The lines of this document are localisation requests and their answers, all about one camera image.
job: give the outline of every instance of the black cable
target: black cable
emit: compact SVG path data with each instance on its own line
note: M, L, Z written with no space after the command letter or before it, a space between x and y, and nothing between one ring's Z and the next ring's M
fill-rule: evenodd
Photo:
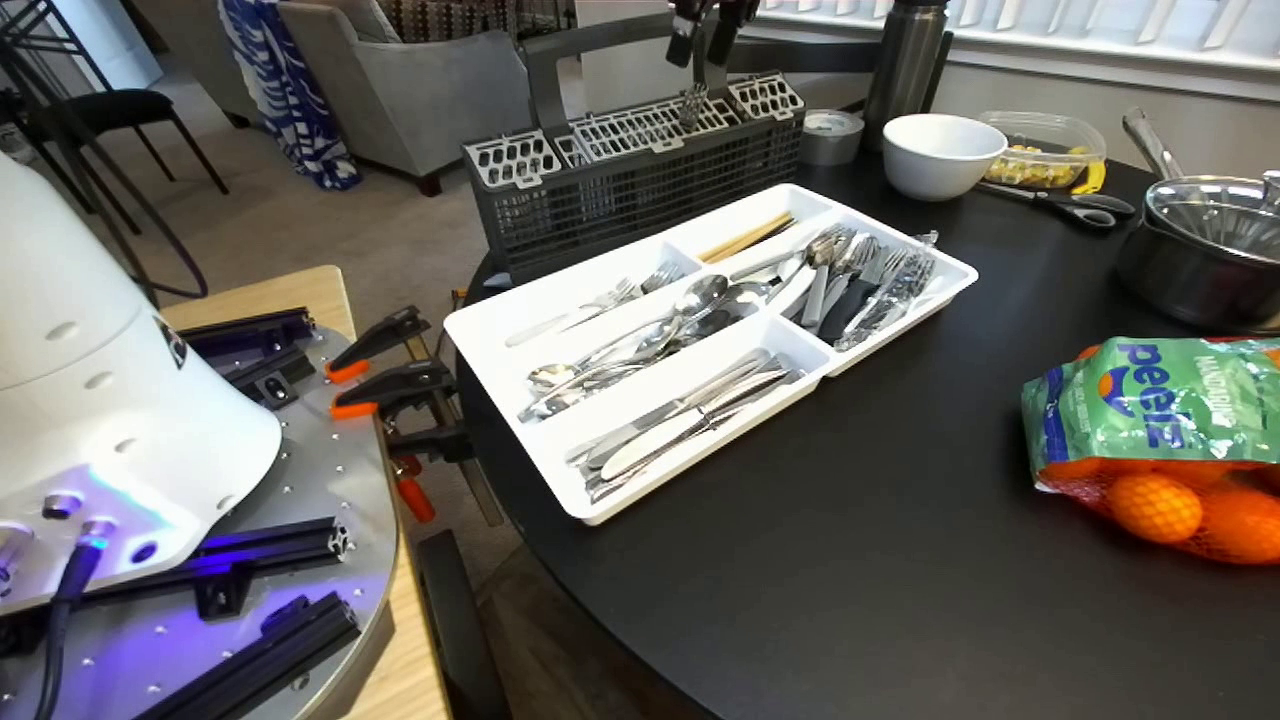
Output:
M46 624L46 681L39 681L35 720L47 720L47 715L56 713L60 692L65 692L67 629L71 629L71 605L47 610L47 624Z
M65 649L67 649L71 610L80 605L97 565L103 560L110 534L114 534L110 523L84 523L84 534L67 558L67 569L52 592L35 720L52 720L52 713L56 713L56 700L65 688Z

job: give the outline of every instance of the white plastic cutlery tray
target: white plastic cutlery tray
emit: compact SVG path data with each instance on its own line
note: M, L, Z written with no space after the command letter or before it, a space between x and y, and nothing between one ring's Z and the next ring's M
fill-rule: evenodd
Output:
M743 228L770 224L770 218L782 214L787 214L782 234L724 261L705 261L724 247L724 241L743 236ZM792 272L773 289L773 297L740 294L731 303L740 319L710 336L692 336L688 345L677 345L636 369L601 366L628 371L593 391L560 391L558 401L563 403L531 412L543 408L531 378L563 378L563 369L584 369L584 362L593 352L601 358L601 349L611 340L611 349L622 349L622 340L646 336L677 308L688 308L698 289L705 289L712 275L740 282L757 275L753 269L760 263L784 269L787 261L797 269L797 255L805 255L805 247L828 228L859 234L894 261L930 261L931 272L925 294L911 297L905 314L888 316L874 336L837 349L792 319L787 308L805 303L805 289L797 285L799 272ZM584 523L606 523L642 496L677 481L686 468L710 462L737 436L805 401L823 378L840 378L888 340L905 336L954 303L969 285L977 285L977 272L957 255L945 255L807 190L776 186L661 236L468 303L454 314L444 330L558 494L560 508ZM628 476L606 490L601 476L587 486L593 473L582 463L582 458L601 458L601 449L646 436L646 429L661 424L664 412L686 396L702 396L753 358L782 362L787 378L743 391L729 412L717 412L717 420L686 434L664 451L646 458L646 463L636 463Z

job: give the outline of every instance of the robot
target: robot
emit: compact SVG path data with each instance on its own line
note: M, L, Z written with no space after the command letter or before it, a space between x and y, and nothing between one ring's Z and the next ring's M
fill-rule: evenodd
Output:
M225 386L71 205L0 151L0 617L183 565L275 463L281 420Z

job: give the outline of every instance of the dish drying rack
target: dish drying rack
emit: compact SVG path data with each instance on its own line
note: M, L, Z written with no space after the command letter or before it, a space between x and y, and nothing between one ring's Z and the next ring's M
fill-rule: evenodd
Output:
M465 145L490 247L558 269L792 180L805 101L748 76Z

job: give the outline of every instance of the bag of oranges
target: bag of oranges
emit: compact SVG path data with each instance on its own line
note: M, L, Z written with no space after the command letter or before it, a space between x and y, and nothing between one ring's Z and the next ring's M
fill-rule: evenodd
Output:
M1280 565L1280 340L1117 336L1019 401L1036 490L1151 543Z

